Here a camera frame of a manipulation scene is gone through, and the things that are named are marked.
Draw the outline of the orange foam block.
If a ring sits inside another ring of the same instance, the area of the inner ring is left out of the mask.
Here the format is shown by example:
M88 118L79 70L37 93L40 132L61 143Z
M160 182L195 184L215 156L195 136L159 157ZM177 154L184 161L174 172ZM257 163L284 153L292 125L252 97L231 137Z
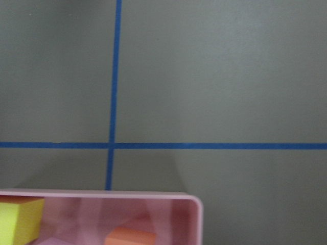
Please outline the orange foam block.
M152 245L155 244L155 241L155 233L125 227L117 227L106 236L104 244Z

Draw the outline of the pink foam block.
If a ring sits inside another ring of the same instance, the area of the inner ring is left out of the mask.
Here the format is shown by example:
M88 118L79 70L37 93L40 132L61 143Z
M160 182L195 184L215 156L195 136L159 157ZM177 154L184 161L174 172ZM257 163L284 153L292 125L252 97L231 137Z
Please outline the pink foam block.
M35 244L36 245L74 245L71 242L67 242L65 240L55 238L55 237L50 237L48 239L38 241Z

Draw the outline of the pink plastic bin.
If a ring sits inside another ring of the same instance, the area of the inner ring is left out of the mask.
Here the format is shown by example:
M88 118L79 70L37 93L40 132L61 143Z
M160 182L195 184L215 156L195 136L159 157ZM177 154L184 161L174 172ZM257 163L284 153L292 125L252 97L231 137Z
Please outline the pink plastic bin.
M202 244L203 205L183 192L2 189L45 200L40 235L73 244L103 244L117 227L156 234L156 244Z

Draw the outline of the yellow foam block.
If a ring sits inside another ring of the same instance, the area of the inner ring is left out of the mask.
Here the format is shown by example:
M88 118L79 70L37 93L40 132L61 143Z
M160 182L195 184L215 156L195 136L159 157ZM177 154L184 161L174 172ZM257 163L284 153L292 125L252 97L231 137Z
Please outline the yellow foam block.
M44 198L1 196L1 244L28 244L39 237Z

